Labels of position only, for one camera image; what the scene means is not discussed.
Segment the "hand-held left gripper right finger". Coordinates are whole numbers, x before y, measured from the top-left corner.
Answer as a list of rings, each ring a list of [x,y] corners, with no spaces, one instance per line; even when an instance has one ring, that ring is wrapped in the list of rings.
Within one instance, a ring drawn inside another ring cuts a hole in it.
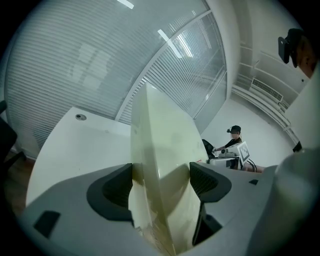
[[[190,162],[200,200],[195,247],[248,247],[270,195],[270,169],[246,172]]]

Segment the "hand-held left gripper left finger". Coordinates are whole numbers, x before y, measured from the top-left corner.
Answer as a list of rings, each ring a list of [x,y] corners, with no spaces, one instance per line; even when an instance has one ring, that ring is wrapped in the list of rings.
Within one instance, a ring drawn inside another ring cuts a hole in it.
[[[25,208],[21,228],[49,256],[156,256],[134,227],[132,186],[130,163],[63,180]]]

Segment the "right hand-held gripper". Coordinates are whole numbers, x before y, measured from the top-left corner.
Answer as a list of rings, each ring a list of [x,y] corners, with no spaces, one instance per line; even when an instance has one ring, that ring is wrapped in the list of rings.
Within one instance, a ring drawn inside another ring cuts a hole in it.
[[[257,166],[250,159],[249,148],[245,141],[222,149],[217,158],[209,158],[206,163],[218,167],[227,166],[234,170],[257,172]]]

